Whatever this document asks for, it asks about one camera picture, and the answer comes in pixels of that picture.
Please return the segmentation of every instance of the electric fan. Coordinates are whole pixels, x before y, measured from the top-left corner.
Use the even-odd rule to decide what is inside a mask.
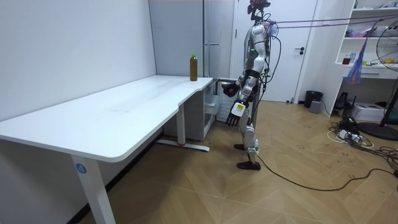
[[[377,57],[380,63],[386,68],[398,72],[398,21],[391,24],[380,36],[376,46]],[[387,111],[380,124],[363,122],[358,123],[358,129],[370,136],[377,138],[398,141],[398,131],[392,127],[386,126],[389,116],[398,99],[398,91],[390,99]]]

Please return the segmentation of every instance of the power strip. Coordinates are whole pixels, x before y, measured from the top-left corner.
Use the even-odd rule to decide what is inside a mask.
[[[338,133],[338,136],[341,139],[346,139],[346,137],[348,136],[349,138],[351,138],[353,141],[359,142],[359,140],[361,140],[361,136],[357,135],[357,134],[352,134],[350,132],[347,132],[346,130],[341,130],[340,133]]]

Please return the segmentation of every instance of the desk top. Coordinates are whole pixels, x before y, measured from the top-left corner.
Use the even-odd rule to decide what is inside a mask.
[[[154,75],[0,122],[0,139],[118,162],[212,80]]]

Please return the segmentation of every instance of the doorframe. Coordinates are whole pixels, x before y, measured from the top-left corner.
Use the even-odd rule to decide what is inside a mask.
[[[229,78],[233,78],[236,32],[237,32],[236,30],[237,30],[237,26],[238,26],[238,16],[239,16],[239,11],[238,11],[239,3],[238,2],[239,2],[239,0],[234,0],[234,19],[233,19],[233,30],[232,30],[232,42],[231,42],[231,59],[229,61]],[[317,12],[318,12],[317,9],[320,5],[319,3],[320,3],[319,0],[317,0],[315,3],[315,10],[313,12],[312,20],[314,20],[315,15],[317,15]],[[307,54],[307,52],[310,51],[312,48],[313,38],[314,38],[314,31],[313,31],[313,27],[311,27],[310,32],[308,33],[307,46],[306,46],[306,51],[304,54],[303,64],[300,67],[300,73],[298,75],[296,91],[294,93],[294,103],[295,104],[299,103],[299,96],[300,96],[300,92],[301,92],[303,80],[304,80],[303,71],[306,71],[307,65],[309,63],[309,55],[310,54]]]
[[[235,60],[235,42],[236,42],[236,32],[238,26],[238,4],[239,0],[234,0],[234,19],[232,26],[232,41],[231,41],[231,58],[229,61],[229,78],[233,78],[233,68],[234,68],[234,60]]]

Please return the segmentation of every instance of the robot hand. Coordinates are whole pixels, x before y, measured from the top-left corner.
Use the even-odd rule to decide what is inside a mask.
[[[241,119],[244,110],[249,106],[249,103],[243,102],[241,100],[235,100],[234,104],[231,107],[231,111],[229,112],[228,118],[225,121],[225,124],[228,126],[237,126],[239,120]]]
[[[234,95],[237,94],[237,92],[239,91],[241,87],[238,86],[235,83],[231,83],[228,84],[225,88],[224,88],[224,94],[227,95],[228,97],[233,97]]]

